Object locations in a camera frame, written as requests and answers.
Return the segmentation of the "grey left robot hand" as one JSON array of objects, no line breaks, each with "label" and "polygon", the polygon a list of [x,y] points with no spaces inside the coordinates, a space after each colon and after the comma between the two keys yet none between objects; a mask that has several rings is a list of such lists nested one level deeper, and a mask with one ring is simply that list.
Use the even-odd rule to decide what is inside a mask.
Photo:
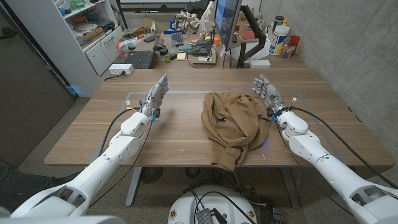
[{"label": "grey left robot hand", "polygon": [[159,81],[147,92],[146,98],[141,106],[140,112],[144,115],[155,118],[160,117],[160,106],[165,94],[169,90],[167,74],[165,73]]}]

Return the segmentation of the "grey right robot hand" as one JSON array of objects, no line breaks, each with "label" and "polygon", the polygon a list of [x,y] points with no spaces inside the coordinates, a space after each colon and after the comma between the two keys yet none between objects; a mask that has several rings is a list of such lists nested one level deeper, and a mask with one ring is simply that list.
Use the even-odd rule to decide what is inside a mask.
[{"label": "grey right robot hand", "polygon": [[278,118],[287,110],[279,91],[263,74],[261,74],[260,78],[255,78],[253,84],[253,92],[259,95],[267,106],[268,117],[274,116]]}]

